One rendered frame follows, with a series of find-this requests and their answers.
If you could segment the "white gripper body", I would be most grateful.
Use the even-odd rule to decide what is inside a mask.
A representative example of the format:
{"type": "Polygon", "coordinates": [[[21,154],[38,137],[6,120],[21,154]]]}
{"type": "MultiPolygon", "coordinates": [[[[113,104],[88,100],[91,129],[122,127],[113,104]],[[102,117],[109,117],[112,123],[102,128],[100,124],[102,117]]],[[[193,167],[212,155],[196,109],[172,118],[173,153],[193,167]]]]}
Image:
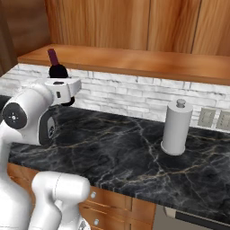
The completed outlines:
{"type": "Polygon", "coordinates": [[[72,78],[48,78],[45,85],[55,93],[77,94],[81,88],[81,81],[72,78]]]}

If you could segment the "dark wine bottle maroon neck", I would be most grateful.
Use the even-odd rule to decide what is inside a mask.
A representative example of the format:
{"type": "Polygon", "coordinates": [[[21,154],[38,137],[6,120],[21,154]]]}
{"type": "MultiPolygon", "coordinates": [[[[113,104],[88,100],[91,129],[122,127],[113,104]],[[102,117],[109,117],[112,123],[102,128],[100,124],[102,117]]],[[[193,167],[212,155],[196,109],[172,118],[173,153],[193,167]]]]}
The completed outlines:
{"type": "Polygon", "coordinates": [[[71,95],[68,82],[68,73],[66,68],[58,62],[58,56],[54,49],[48,50],[51,67],[49,68],[49,77],[55,78],[49,89],[54,95],[54,102],[62,106],[71,106],[75,102],[75,97],[71,95]]]}

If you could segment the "tall wooden side cabinet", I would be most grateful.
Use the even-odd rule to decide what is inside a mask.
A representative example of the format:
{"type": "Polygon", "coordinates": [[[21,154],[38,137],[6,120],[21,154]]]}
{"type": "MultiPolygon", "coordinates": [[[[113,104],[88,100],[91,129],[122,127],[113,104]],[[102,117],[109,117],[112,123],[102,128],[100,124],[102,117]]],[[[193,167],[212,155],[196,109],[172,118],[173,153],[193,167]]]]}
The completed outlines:
{"type": "Polygon", "coordinates": [[[45,0],[0,0],[0,77],[18,57],[49,43],[45,0]]]}

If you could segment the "wooden base cabinet run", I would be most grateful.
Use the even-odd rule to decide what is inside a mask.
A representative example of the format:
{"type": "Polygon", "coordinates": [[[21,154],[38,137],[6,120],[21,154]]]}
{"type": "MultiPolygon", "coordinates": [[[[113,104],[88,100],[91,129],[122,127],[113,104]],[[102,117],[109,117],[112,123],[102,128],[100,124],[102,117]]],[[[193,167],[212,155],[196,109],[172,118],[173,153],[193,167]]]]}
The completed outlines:
{"type": "Polygon", "coordinates": [[[153,230],[156,209],[156,204],[154,203],[132,198],[131,211],[122,208],[110,208],[90,201],[89,199],[80,204],[94,207],[124,220],[126,223],[130,224],[130,230],[153,230]]]}

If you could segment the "white paper towel holder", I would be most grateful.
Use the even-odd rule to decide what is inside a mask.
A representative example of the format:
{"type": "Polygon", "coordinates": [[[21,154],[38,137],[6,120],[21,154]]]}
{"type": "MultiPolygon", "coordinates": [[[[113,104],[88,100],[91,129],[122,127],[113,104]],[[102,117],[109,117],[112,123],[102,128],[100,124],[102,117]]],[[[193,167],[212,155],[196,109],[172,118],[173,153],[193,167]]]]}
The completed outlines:
{"type": "Polygon", "coordinates": [[[192,105],[183,99],[168,103],[161,142],[162,150],[168,155],[184,153],[192,112],[192,105]]]}

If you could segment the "wooden drawer front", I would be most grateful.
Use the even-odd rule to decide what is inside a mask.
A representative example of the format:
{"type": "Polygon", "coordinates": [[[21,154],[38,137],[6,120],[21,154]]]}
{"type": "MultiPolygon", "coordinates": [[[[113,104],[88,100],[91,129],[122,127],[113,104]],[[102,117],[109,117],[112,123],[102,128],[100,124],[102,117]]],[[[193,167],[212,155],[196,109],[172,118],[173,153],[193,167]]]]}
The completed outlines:
{"type": "Polygon", "coordinates": [[[130,230],[130,224],[94,207],[80,204],[80,212],[89,223],[92,230],[130,230]],[[93,224],[94,219],[99,219],[99,225],[93,224]]]}
{"type": "Polygon", "coordinates": [[[93,201],[95,203],[102,204],[104,206],[110,207],[110,208],[122,208],[126,209],[128,211],[132,210],[132,198],[129,196],[125,196],[122,194],[118,194],[116,192],[99,189],[97,187],[92,186],[90,195],[88,197],[90,201],[93,201]],[[96,198],[91,198],[91,193],[95,191],[96,192],[96,198]]]}

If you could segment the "steel dishwasher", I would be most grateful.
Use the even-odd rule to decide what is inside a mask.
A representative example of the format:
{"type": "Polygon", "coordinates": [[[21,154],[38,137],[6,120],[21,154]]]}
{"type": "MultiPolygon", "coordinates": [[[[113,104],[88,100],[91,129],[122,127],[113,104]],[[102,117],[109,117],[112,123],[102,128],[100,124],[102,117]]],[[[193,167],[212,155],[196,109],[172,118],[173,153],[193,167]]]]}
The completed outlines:
{"type": "Polygon", "coordinates": [[[153,230],[230,230],[230,225],[158,205],[153,230]]]}

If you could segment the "wooden wall cabinet body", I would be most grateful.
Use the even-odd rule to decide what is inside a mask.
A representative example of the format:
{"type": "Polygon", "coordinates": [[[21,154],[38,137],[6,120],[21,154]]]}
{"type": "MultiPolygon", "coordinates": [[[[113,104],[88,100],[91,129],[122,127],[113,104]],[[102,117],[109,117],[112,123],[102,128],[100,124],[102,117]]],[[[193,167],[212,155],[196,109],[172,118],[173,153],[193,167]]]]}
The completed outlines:
{"type": "Polygon", "coordinates": [[[58,61],[67,68],[230,85],[230,57],[223,56],[50,44],[18,57],[18,61],[48,66],[49,49],[56,51],[58,61]]]}

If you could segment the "wide wooden wall cabinet door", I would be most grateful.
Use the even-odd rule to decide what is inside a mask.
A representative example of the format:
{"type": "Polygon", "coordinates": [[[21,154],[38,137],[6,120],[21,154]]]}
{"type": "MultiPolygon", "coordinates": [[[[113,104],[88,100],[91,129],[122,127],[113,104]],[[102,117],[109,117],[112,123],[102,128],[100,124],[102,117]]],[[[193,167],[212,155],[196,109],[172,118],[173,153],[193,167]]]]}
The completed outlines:
{"type": "Polygon", "coordinates": [[[150,0],[45,0],[55,44],[146,49],[150,0]]]}

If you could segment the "narrow wooden wall cabinet door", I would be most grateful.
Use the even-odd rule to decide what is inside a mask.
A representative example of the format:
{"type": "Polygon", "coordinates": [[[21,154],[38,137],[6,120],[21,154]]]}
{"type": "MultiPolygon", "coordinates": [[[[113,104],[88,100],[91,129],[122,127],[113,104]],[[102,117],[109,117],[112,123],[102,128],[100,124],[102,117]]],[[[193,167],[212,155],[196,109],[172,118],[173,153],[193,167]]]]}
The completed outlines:
{"type": "Polygon", "coordinates": [[[201,0],[151,0],[151,51],[191,53],[201,0]]]}
{"type": "Polygon", "coordinates": [[[192,53],[230,57],[230,0],[202,0],[192,53]]]}

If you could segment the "grey wall outlet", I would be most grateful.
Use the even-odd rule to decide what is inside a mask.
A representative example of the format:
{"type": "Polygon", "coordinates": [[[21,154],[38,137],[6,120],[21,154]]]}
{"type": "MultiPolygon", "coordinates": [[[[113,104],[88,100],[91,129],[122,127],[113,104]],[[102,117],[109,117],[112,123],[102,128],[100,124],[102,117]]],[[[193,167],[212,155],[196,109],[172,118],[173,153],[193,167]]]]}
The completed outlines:
{"type": "Polygon", "coordinates": [[[199,115],[198,125],[201,127],[210,128],[212,126],[215,114],[215,110],[202,108],[199,115]]]}
{"type": "Polygon", "coordinates": [[[221,111],[217,120],[217,128],[230,131],[230,111],[221,111]]]}

